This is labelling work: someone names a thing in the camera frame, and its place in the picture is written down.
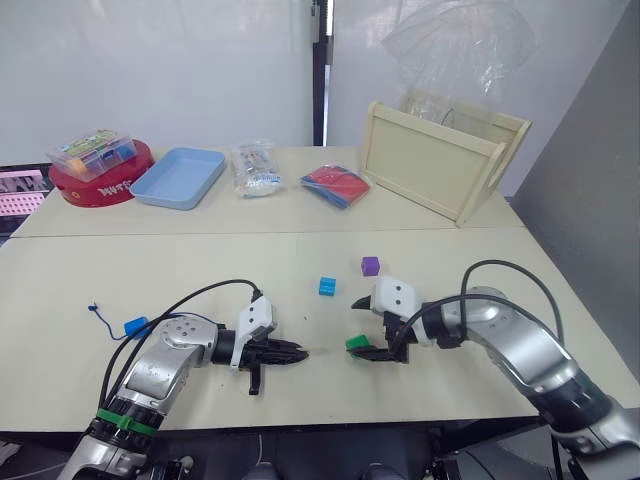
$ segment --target plastic packet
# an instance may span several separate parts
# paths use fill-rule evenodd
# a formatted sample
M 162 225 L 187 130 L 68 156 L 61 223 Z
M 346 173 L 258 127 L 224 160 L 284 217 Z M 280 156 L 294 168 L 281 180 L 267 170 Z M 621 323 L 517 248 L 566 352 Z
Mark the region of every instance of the plastic packet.
M 484 137 L 534 35 L 509 0 L 428 0 L 382 43 L 408 87 L 402 111 Z M 480 108 L 469 116 L 457 101 Z
M 300 183 L 338 208 L 345 209 L 369 191 L 365 177 L 340 165 L 325 165 L 305 175 Z
M 231 150 L 236 192 L 244 198 L 265 197 L 284 188 L 269 142 L 238 145 Z

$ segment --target purple cube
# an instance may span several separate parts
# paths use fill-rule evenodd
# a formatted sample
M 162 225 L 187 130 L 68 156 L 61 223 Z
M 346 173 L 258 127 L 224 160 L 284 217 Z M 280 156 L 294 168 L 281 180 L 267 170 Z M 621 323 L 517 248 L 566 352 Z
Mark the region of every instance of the purple cube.
M 375 277 L 380 271 L 380 262 L 378 257 L 362 257 L 360 267 L 364 277 Z

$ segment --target blue tray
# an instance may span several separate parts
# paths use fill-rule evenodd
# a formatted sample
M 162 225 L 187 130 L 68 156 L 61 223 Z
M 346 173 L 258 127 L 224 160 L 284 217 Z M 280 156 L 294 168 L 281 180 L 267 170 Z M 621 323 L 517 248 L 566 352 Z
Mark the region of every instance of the blue tray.
M 174 148 L 151 167 L 129 191 L 159 207 L 190 210 L 224 170 L 224 155 L 210 150 Z

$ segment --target white backdrop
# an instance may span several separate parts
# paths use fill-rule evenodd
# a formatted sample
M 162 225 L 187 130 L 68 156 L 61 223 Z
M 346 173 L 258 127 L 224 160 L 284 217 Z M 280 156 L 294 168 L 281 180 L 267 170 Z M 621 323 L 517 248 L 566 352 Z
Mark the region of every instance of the white backdrop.
M 359 145 L 373 100 L 395 106 L 394 60 L 380 45 L 428 0 L 335 0 L 334 63 L 328 145 Z M 624 11 L 627 0 L 514 0 L 536 49 L 512 76 L 503 113 L 533 121 L 500 190 L 513 195 L 573 102 Z
M 312 141 L 309 0 L 0 0 L 0 165 L 96 128 Z

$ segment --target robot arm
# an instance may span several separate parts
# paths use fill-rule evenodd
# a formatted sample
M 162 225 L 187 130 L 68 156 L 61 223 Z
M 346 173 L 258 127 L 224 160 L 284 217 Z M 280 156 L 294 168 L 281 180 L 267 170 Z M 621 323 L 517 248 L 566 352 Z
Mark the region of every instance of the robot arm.
M 489 287 L 476 287 L 468 293 L 506 299 Z M 391 346 L 421 306 L 413 287 L 382 277 L 371 297 L 358 300 L 353 308 L 368 308 L 382 315 Z M 586 475 L 582 478 L 630 479 L 640 475 L 640 429 L 615 399 L 589 379 L 546 327 L 496 301 L 466 300 L 466 308 L 469 340 L 483 345 L 498 368 L 538 409 Z M 349 351 L 369 360 L 406 363 L 408 343 L 428 346 L 437 342 L 447 348 L 461 337 L 461 328 L 460 302 L 450 302 L 419 318 L 396 351 L 373 346 Z
M 164 322 L 160 338 L 129 370 L 108 408 L 98 410 L 58 480 L 72 480 L 86 469 L 120 478 L 137 475 L 192 368 L 212 362 L 248 369 L 249 393 L 257 395 L 262 364 L 285 365 L 307 357 L 298 344 L 268 338 L 275 327 L 264 296 L 240 314 L 235 332 L 188 315 Z

